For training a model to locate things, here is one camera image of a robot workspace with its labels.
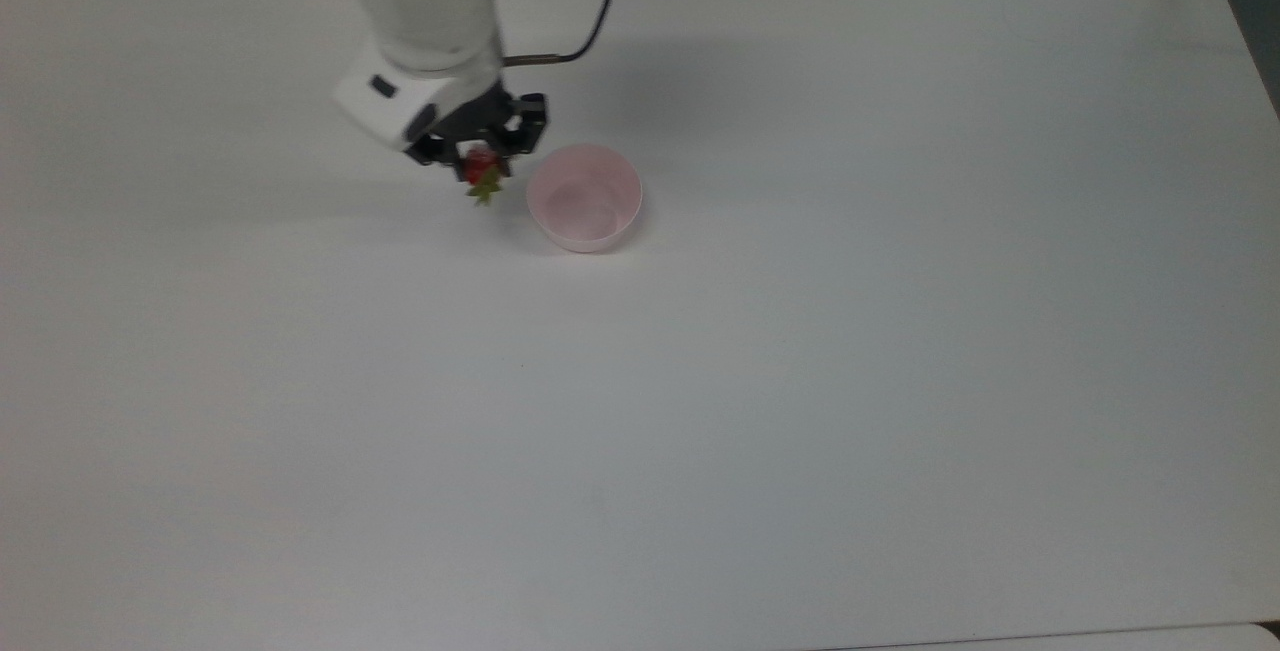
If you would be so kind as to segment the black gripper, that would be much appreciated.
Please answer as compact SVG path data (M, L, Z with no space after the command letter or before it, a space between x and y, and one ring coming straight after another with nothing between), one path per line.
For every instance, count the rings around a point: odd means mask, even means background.
M463 168L458 145L483 141L494 146L502 176L512 176L512 160L534 153L548 127L547 96L513 96L504 81L494 81L475 98L440 92L428 105L428 133L411 142L404 155L420 165Z

